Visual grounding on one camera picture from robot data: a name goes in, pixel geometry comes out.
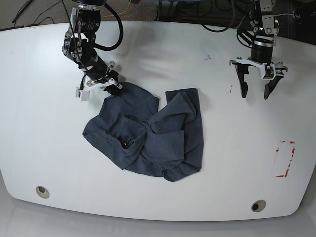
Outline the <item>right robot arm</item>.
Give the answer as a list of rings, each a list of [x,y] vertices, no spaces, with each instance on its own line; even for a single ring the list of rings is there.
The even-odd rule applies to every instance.
[[[65,33],[63,54],[75,62],[84,72],[79,90],[84,89],[85,77],[90,78],[93,85],[101,86],[111,95],[119,95],[122,84],[118,81],[118,73],[113,70],[114,64],[106,64],[96,52],[113,51],[123,40],[123,24],[119,15],[106,3],[105,0],[76,0],[70,15],[68,31]],[[98,7],[104,6],[116,18],[119,28],[119,37],[116,44],[106,47],[97,44],[96,32],[101,25],[101,14]]]

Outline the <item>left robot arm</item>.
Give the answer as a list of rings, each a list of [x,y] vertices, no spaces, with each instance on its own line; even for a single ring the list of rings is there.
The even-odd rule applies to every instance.
[[[229,61],[235,66],[240,85],[242,98],[247,96],[248,84],[244,76],[249,74],[249,67],[260,69],[260,78],[268,83],[264,88],[264,99],[267,100],[274,91],[278,82],[284,78],[284,71],[288,68],[282,62],[272,61],[273,48],[276,45],[279,33],[279,23],[272,14],[273,2],[271,0],[253,0],[253,10],[245,15],[249,18],[252,33],[240,26],[234,28],[238,42],[251,49],[251,55],[243,59],[237,57]]]

